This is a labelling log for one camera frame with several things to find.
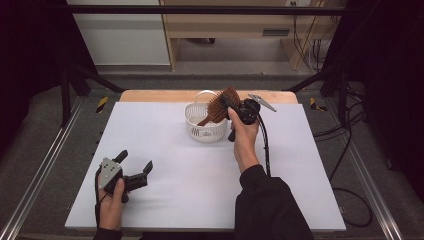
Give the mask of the yellow black floor tape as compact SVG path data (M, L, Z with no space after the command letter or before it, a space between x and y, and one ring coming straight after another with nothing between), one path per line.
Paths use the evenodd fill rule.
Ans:
M98 106L96 108L96 113L101 113L102 112L102 110L104 109L104 106L106 105L107 101L108 101L108 97L106 97L106 96L105 97L102 97L100 99L100 101L98 103Z
M327 107L318 106L314 98L310 98L310 109L318 110L318 111L321 111L321 112L328 111Z

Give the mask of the black metal frame stand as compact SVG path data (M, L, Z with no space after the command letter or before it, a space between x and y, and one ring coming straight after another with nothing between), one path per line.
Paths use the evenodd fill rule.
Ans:
M123 93L124 88L121 88L112 82L104 79L98 73L89 71L80 65L70 65L65 67L60 73L61 82L61 99L62 99L62 123L61 126L65 127L71 119L71 100L70 100L70 87L73 87L79 96L88 96L91 88L88 86L86 80L91 79L96 83L106 87L115 93Z
M297 93L303 88L320 80L324 81L320 89L320 93L323 97L331 97L335 91L338 91L337 117L339 122L343 126L346 126L348 77L343 67L331 64L306 80L287 88L287 91Z

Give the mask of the black horizontal frame bar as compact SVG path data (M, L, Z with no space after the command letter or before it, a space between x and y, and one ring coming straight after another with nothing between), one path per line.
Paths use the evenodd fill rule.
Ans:
M147 6L147 5L69 5L75 14L195 14L195 15L317 15L341 16L345 8L252 7L252 6Z

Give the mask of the light wooden table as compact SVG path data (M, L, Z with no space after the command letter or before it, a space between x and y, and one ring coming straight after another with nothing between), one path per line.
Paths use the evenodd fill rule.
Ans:
M122 93L120 102L192 102L199 90L126 90ZM244 99L252 93L261 96L270 104L297 104L298 99L293 92L269 90L238 90Z

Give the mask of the white board sheet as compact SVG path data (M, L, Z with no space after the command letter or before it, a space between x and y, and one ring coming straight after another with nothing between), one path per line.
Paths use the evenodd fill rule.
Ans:
M304 109L277 104L263 110L268 141L258 137L256 151L271 174L284 180L313 231L343 231L342 219ZM137 230L225 231L234 227L239 169L227 139L200 143L186 129L182 103L118 102L65 223L88 230L94 217L95 172L104 158L128 151L127 175L153 162L148 185L133 191L123 225Z

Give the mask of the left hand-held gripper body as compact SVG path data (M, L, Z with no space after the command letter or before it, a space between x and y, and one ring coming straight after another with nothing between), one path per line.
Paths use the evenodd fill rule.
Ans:
M119 178L124 180L124 192L122 195L122 203L129 201L128 192L132 192L148 185L147 176L143 171L132 176L124 176L123 169L120 164L113 160L104 158L100 165L98 188L103 189L109 195L113 195L114 188Z

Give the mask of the white perforated plastic basket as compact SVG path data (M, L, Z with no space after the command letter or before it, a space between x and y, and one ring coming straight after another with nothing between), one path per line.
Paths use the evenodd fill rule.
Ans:
M214 97L217 93L212 90L202 90L197 93L194 101L186 105L184 116L188 134L201 143L212 143L221 140L227 131L227 119L218 123L207 122L204 126L199 126L207 116L207 102L201 102L201 97Z

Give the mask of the person's left hand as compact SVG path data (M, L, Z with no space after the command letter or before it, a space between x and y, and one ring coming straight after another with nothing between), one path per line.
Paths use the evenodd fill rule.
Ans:
M100 189L99 226L107 230L119 231L122 226L122 195L124 192L124 180L119 178L114 188L114 193L109 196L106 191Z

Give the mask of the person's right hand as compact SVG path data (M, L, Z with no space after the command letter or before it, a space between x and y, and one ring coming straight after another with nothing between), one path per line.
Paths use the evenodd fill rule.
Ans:
M245 125L232 108L228 109L228 115L232 122L232 129L235 131L234 156L239 171L243 173L248 168L259 164L255 151L259 124L255 122Z

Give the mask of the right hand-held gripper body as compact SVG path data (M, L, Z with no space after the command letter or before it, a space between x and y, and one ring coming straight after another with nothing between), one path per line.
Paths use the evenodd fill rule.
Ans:
M276 112L276 109L270 103L268 103L260 95L249 93L248 98L244 99L239 105L229 103L228 106L237 113L239 119L245 125L251 125L256 121L259 121L259 126L262 129L264 141L268 141L266 128L260 116L260 109L261 107L266 107L269 110Z

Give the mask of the white cabinet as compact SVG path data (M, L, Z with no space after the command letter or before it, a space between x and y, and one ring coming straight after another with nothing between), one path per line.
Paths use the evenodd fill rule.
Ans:
M160 14L74 14L96 66L169 65Z

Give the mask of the black curtain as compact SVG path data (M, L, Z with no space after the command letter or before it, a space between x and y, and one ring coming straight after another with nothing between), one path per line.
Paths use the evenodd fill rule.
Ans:
M347 0L325 64L338 63L366 89L367 107L389 156L424 202L424 0Z
M80 95L85 77L65 66L91 72L94 62L74 16L48 9L67 0L0 0L0 153L9 147L26 117L30 99L61 83L65 72Z

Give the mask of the aluminium floor rail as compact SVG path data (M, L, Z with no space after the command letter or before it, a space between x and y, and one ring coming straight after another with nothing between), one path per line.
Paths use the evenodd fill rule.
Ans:
M86 97L76 98L69 120L59 129L19 204L0 231L0 240L15 240L17 237L86 101Z
M378 189L377 184L366 168L363 159L352 140L349 124L346 124L346 127L347 132L342 133L340 136L342 141L345 143L345 147L338 162L341 162L345 154L348 154L362 189L367 196L368 204L372 209L374 216L378 220L386 240L404 240L404 237L402 236L396 221L394 220L380 190Z

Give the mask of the brown wooden hairbrush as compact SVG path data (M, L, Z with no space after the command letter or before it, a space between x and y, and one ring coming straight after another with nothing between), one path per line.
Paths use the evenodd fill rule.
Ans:
M221 91L217 96L213 97L207 105L207 116L204 120L198 123L198 126L205 126L209 122L219 123L228 117L227 107L221 102L222 95L236 95L239 97L237 91L232 87L227 87Z

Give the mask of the light wooden desk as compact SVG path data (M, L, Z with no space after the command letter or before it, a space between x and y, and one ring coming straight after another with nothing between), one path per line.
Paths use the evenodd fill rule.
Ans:
M159 0L162 6L253 6L343 8L347 0ZM167 38L274 38L281 41L293 70L305 63L311 42L332 39L336 16L188 15L163 16Z

